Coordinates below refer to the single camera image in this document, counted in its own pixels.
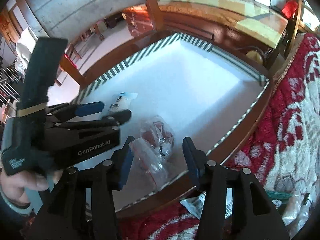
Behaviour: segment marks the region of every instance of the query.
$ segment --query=yellow round object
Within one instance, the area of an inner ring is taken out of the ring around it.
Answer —
[[[254,60],[255,62],[259,63],[260,65],[263,65],[263,59],[261,57],[261,55],[254,51],[254,50],[250,50],[247,55],[246,55],[249,59]]]

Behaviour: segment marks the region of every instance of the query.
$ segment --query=gray panel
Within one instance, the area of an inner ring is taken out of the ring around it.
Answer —
[[[141,3],[145,0],[28,0],[49,36],[69,41],[103,17]]]

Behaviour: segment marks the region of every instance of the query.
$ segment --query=wooden table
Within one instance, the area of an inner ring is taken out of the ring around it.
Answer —
[[[267,68],[278,54],[288,24],[277,12],[253,0],[158,0],[158,5],[167,27],[244,54],[254,46],[264,53]],[[124,15],[133,36],[152,29],[145,5],[127,8]]]

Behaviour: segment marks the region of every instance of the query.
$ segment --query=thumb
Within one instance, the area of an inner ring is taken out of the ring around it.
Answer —
[[[13,176],[9,176],[8,179],[13,187],[27,187],[36,191],[44,191],[49,187],[44,176],[28,171],[21,171]]]

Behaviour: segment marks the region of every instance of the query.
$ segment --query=beige strap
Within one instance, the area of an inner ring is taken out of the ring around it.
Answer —
[[[35,112],[38,112],[40,110],[45,109],[46,107],[47,107],[47,102],[41,103],[41,104],[36,105],[36,106],[29,107],[29,108],[26,108],[26,109],[18,110],[17,111],[17,117],[23,117],[23,116],[28,115],[28,114],[33,114]]]

